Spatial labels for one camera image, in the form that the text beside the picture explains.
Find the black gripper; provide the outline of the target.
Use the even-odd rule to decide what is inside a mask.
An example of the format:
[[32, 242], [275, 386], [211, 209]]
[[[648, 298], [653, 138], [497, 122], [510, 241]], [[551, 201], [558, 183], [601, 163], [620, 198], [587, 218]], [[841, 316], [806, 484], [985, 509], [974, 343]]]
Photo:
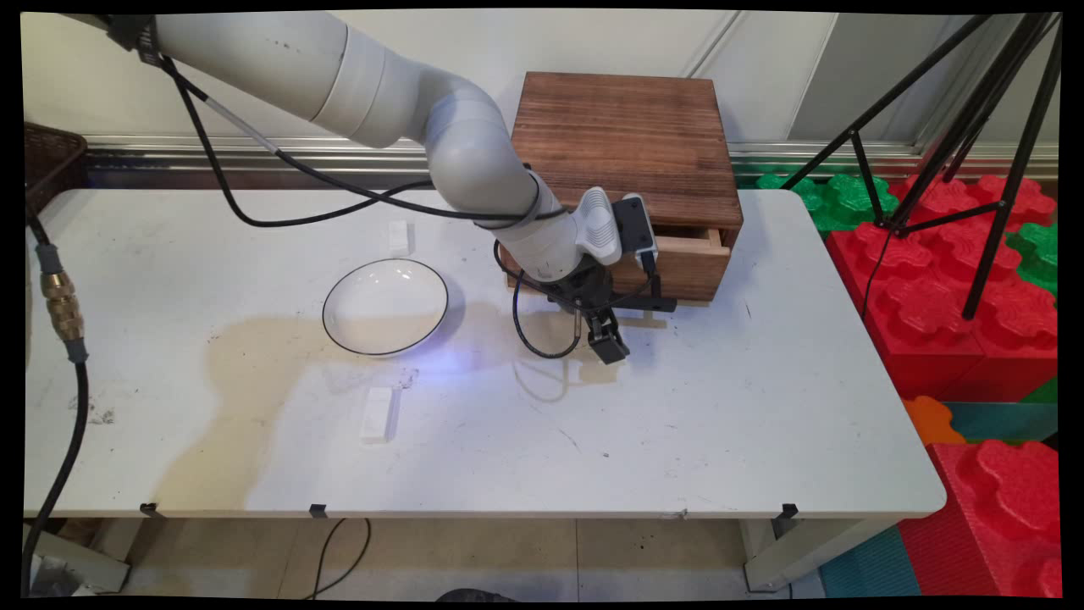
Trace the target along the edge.
[[630, 355], [618, 319], [608, 310], [621, 306], [621, 295], [612, 291], [611, 268], [596, 259], [582, 258], [571, 274], [542, 283], [542, 293], [565, 313], [572, 315], [576, 312], [575, 339], [589, 340], [589, 347], [602, 363], [619, 363]]

